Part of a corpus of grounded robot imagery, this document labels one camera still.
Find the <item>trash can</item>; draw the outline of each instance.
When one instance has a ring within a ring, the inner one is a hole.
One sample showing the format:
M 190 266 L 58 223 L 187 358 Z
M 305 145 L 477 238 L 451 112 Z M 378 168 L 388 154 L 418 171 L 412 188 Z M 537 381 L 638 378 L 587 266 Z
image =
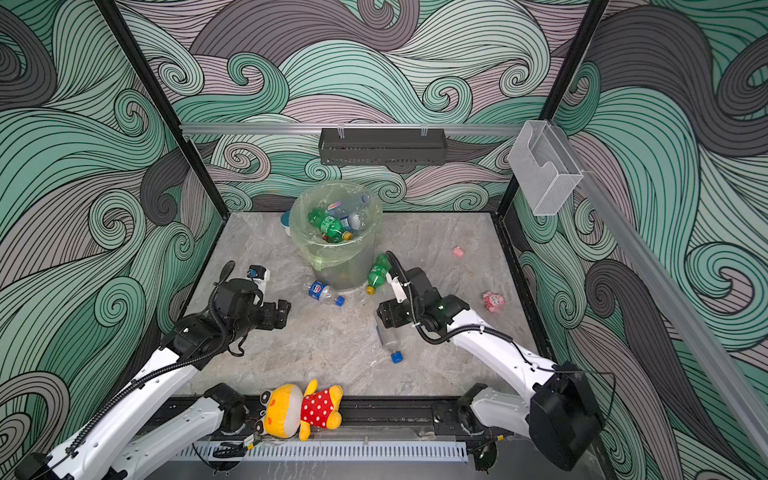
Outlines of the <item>trash can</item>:
M 308 220 L 316 208 L 341 220 L 346 220 L 344 215 L 353 215 L 353 222 L 345 222 L 356 228 L 353 238 L 341 243 L 326 242 L 323 232 Z M 323 182 L 306 190 L 293 203 L 289 219 L 291 238 L 310 263 L 315 278 L 337 290 L 348 290 L 368 280 L 381 217 L 381 200 L 364 186 L 342 180 Z

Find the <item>clear plastic bottle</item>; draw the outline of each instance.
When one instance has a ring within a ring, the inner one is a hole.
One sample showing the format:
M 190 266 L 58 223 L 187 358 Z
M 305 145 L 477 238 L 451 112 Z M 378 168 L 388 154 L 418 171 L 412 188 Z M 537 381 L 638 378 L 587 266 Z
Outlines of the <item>clear plastic bottle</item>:
M 384 350 L 389 352 L 389 355 L 392 357 L 392 363 L 400 363 L 402 362 L 402 353 L 400 352 L 400 341 L 397 340 L 397 335 L 395 335 L 395 329 L 388 329 L 384 327 L 384 322 L 379 318 L 378 315 L 375 315 L 376 317 L 376 332 L 379 334 L 379 341 L 382 343 L 382 347 Z
M 335 288 L 326 285 L 325 283 L 306 282 L 304 283 L 304 291 L 308 292 L 312 298 L 321 303 L 328 303 L 336 306 L 342 306 L 344 304 L 344 297 L 339 295 L 339 292 L 336 291 Z
M 368 195 L 363 194 L 351 201 L 339 201 L 330 204 L 326 209 L 326 213 L 339 219 L 344 230 L 356 232 L 366 227 L 366 210 L 370 203 L 371 199 Z

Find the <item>clear acrylic holder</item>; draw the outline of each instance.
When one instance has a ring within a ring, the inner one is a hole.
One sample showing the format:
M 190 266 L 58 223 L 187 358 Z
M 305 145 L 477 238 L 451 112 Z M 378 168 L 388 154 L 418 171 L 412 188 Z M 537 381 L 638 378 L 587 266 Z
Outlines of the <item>clear acrylic holder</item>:
M 535 216 L 557 215 L 583 175 L 568 137 L 548 121 L 523 125 L 507 160 Z

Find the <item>plastic container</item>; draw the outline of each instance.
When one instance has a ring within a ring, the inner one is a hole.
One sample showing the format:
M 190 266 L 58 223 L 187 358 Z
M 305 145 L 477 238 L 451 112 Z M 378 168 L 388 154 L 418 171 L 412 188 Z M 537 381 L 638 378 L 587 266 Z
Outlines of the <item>plastic container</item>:
M 354 204 L 363 194 L 369 198 L 367 207 L 358 212 L 364 220 L 364 228 L 346 242 L 323 240 L 323 232 L 308 220 L 310 212 L 315 208 L 325 211 L 335 202 Z M 338 290 L 348 290 L 368 280 L 381 217 L 381 200 L 364 186 L 341 180 L 323 182 L 306 190 L 293 202 L 289 219 L 291 238 L 312 267 L 315 278 Z
M 304 290 L 309 295 L 320 303 L 328 303 L 329 305 L 342 306 L 344 305 L 344 297 L 339 295 L 332 286 L 326 285 L 321 282 L 307 282 L 304 283 Z
M 384 322 L 376 317 L 376 332 L 379 334 L 379 341 L 382 344 L 382 348 L 389 352 L 389 356 L 392 357 L 392 363 L 402 362 L 402 353 L 400 352 L 400 341 L 397 340 L 395 335 L 395 329 L 388 329 L 384 327 Z
M 290 218 L 290 210 L 288 210 L 286 213 L 280 215 L 280 223 L 283 225 L 283 228 L 286 231 L 286 235 L 290 237 L 290 224 L 288 222 L 288 219 Z
M 386 283 L 386 274 L 392 265 L 389 265 L 389 259 L 386 257 L 386 253 L 380 253 L 376 257 L 376 262 L 371 266 L 371 270 L 368 272 L 368 286 L 366 287 L 366 293 L 373 295 L 376 293 L 376 289 Z

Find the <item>green plastic bottle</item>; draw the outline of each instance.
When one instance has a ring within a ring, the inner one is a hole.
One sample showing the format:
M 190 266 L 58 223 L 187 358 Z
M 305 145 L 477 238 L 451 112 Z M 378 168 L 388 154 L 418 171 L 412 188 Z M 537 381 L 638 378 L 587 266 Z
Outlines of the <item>green plastic bottle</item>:
M 376 293 L 376 289 L 386 282 L 386 273 L 389 272 L 390 268 L 392 268 L 392 265 L 389 264 L 386 253 L 380 253 L 376 258 L 376 262 L 371 266 L 371 271 L 368 273 L 366 293 L 369 295 Z
M 330 243 L 337 243 L 334 241 L 336 239 L 338 239 L 338 241 L 352 239 L 352 234 L 344 230 L 344 226 L 342 226 L 341 222 L 319 208 L 312 210 L 310 214 L 307 215 L 306 219 L 310 224 L 319 228 L 321 232 L 327 235 L 328 238 L 331 239 Z

